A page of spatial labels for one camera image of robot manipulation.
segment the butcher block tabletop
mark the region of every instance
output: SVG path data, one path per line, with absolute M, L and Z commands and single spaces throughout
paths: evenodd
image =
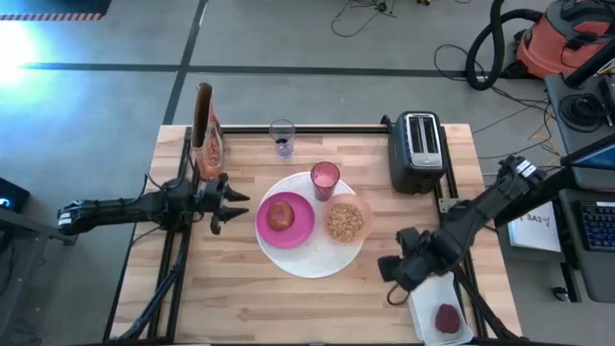
M 444 125 L 459 197 L 483 190 L 470 127 Z M 162 126 L 150 174 L 157 182 L 176 176 L 186 126 Z M 192 226 L 177 343 L 413 343 L 419 342 L 408 305 L 392 307 L 377 266 L 382 256 L 400 255 L 395 233 L 406 227 L 434 230 L 433 193 L 395 192 L 388 174 L 386 135 L 297 135 L 291 160 L 280 160 L 269 135 L 225 135 L 224 171 L 231 187 L 251 197 L 233 203 L 250 211 L 209 230 L 209 218 Z M 323 279 L 302 279 L 282 271 L 258 247 L 255 215 L 267 190 L 280 179 L 307 172 L 319 161 L 335 163 L 341 179 L 371 207 L 375 230 L 358 256 Z M 155 190 L 148 185 L 149 191 Z M 156 225 L 136 225 L 135 237 Z M 151 299 L 160 268 L 164 231 L 140 239 L 131 249 L 114 311 L 111 336 L 124 333 Z M 480 293 L 507 327 L 521 334 L 497 235 L 483 229 L 472 247 Z M 159 331 L 164 332 L 168 300 Z M 468 324 L 472 307 L 463 299 Z

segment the glazed donut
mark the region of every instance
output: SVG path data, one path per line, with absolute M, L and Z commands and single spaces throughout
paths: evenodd
M 269 207 L 267 223 L 274 231 L 284 231 L 295 222 L 295 213 L 286 202 L 276 202 Z

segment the vacuum hose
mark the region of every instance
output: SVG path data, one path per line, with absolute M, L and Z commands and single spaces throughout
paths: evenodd
M 493 0 L 491 4 L 491 11 L 489 14 L 490 23 L 484 28 L 477 39 L 472 43 L 470 51 L 468 52 L 468 58 L 465 61 L 465 76 L 471 87 L 476 90 L 487 90 L 496 83 L 498 77 L 500 77 L 500 71 L 504 64 L 504 31 L 502 25 L 508 20 L 521 18 L 530 20 L 537 23 L 543 16 L 542 12 L 534 10 L 513 10 L 500 15 L 502 11 L 502 4 L 504 0 Z M 484 40 L 493 34 L 493 65 L 491 71 L 484 81 L 479 81 L 477 78 L 477 71 L 475 70 L 475 64 L 477 62 L 477 53 Z

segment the bowl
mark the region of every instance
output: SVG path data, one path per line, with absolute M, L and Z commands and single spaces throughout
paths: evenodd
M 331 230 L 327 226 L 327 220 L 331 215 L 331 210 L 333 206 L 338 204 L 351 204 L 356 206 L 361 213 L 361 217 L 363 218 L 363 227 L 361 227 L 357 235 L 355 235 L 350 240 L 340 240 L 335 238 L 332 235 Z M 334 243 L 340 245 L 355 244 L 365 240 L 365 238 L 367 238 L 367 236 L 372 233 L 372 230 L 374 229 L 374 213 L 372 212 L 369 205 L 357 195 L 352 193 L 338 194 L 333 196 L 325 205 L 325 211 L 323 212 L 323 229 L 325 230 L 325 233 L 327 234 L 329 239 Z

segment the black toaster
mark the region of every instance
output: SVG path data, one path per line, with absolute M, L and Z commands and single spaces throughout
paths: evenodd
M 432 191 L 446 169 L 440 141 L 443 132 L 437 115 L 431 111 L 405 111 L 394 126 L 389 125 L 389 131 L 388 166 L 395 190 Z

